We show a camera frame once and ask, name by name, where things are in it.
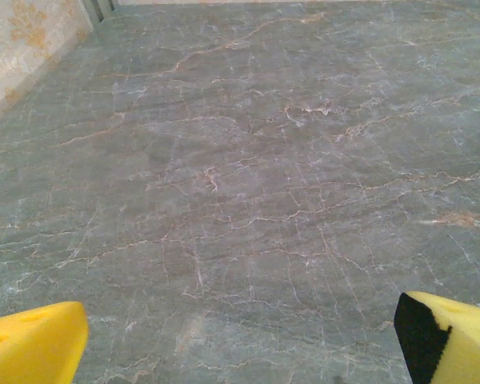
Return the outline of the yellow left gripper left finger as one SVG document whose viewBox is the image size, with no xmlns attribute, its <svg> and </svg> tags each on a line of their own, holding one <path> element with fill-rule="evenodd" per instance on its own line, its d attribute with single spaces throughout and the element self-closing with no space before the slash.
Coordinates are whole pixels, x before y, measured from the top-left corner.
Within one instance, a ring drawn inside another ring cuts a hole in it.
<svg viewBox="0 0 480 384">
<path fill-rule="evenodd" d="M 88 336 L 80 302 L 0 317 L 0 384 L 71 383 Z"/>
</svg>

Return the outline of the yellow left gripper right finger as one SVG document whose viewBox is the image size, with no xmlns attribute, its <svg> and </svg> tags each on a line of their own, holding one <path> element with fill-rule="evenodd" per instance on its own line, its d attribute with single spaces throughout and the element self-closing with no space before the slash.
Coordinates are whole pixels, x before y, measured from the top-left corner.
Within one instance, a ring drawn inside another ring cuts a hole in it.
<svg viewBox="0 0 480 384">
<path fill-rule="evenodd" d="M 394 328 L 413 384 L 480 383 L 480 308 L 402 293 Z"/>
</svg>

